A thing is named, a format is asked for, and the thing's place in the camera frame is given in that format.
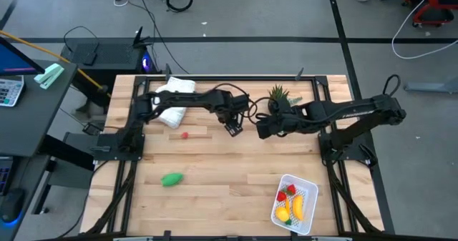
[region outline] yellow cable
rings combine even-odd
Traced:
[[[62,60],[63,62],[71,63],[68,59],[65,59],[64,57],[62,57],[62,56],[60,56],[58,54],[55,54],[52,51],[49,51],[49,50],[47,50],[45,48],[42,48],[42,47],[37,46],[35,44],[29,43],[27,41],[24,41],[23,39],[20,39],[19,37],[15,37],[12,34],[8,34],[5,31],[0,30],[0,34],[3,34],[4,36],[7,36],[7,37],[13,39],[14,41],[18,41],[18,42],[20,42],[22,44],[26,44],[27,46],[30,46],[30,47],[35,48],[35,49],[38,49],[39,51],[46,52],[47,54],[55,56],[56,58]],[[93,83],[93,85],[95,85],[98,89],[103,89],[103,87],[99,83],[97,83],[95,80],[93,80],[90,76],[88,76],[86,73],[84,73],[81,69],[78,69],[78,73],[80,73],[84,78],[89,80],[89,82]]]

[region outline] yellow banana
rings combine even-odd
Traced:
[[[286,198],[285,200],[285,208],[286,208],[286,211],[288,212],[288,215],[291,214],[291,206],[289,205],[289,199]]]
[[[296,195],[293,199],[293,214],[298,220],[303,220],[302,214],[303,196]]]

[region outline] black box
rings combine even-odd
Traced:
[[[88,54],[94,51],[97,45],[96,39],[70,39],[67,43],[73,52],[65,46],[62,50],[62,56],[77,64],[79,69],[97,83],[106,86],[108,93],[112,93],[118,74],[157,73],[146,48],[144,46],[134,48],[131,38],[100,39],[99,46],[95,51],[97,56],[93,65],[84,63],[87,62]],[[72,83],[95,104],[101,107],[108,106],[109,97],[81,74],[76,74]]]

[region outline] green object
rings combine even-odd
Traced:
[[[286,91],[286,90],[283,91],[283,86],[282,85],[279,85],[279,86],[275,85],[275,87],[272,88],[272,90],[269,91],[269,97],[271,99],[273,99],[273,100],[276,100],[276,101],[278,101],[278,100],[280,100],[282,98],[288,97],[288,94],[289,94],[288,91]]]
[[[56,81],[57,77],[64,71],[64,68],[57,63],[52,64],[44,70],[44,74],[34,77],[35,82],[40,84],[43,89],[48,89]]]
[[[298,102],[300,102],[300,101],[302,101],[302,97],[297,97],[297,98],[288,99],[288,102],[289,102],[289,104],[291,104],[291,105],[294,105],[294,104],[296,104],[296,103],[298,103]]]
[[[171,187],[178,184],[183,179],[181,173],[170,173],[160,179],[163,187]]]

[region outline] toy strawberry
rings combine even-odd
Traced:
[[[294,185],[289,185],[287,188],[286,188],[286,193],[288,195],[295,195],[296,194],[296,187]]]
[[[277,194],[277,201],[282,202],[286,199],[286,194],[282,191]]]

